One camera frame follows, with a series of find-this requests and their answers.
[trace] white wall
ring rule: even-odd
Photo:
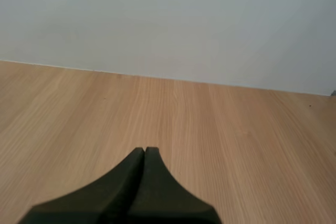
[[[0,59],[330,95],[336,0],[0,0]]]

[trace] light wood grain surface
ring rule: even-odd
[[[335,97],[0,61],[0,223],[137,146],[225,223],[335,223],[335,136]]]

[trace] wooden table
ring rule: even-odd
[[[0,223],[137,146],[225,223],[336,222],[336,98],[0,61]]]

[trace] wood grain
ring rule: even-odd
[[[335,136],[335,97],[0,61],[0,223],[137,146],[225,223],[335,223]]]

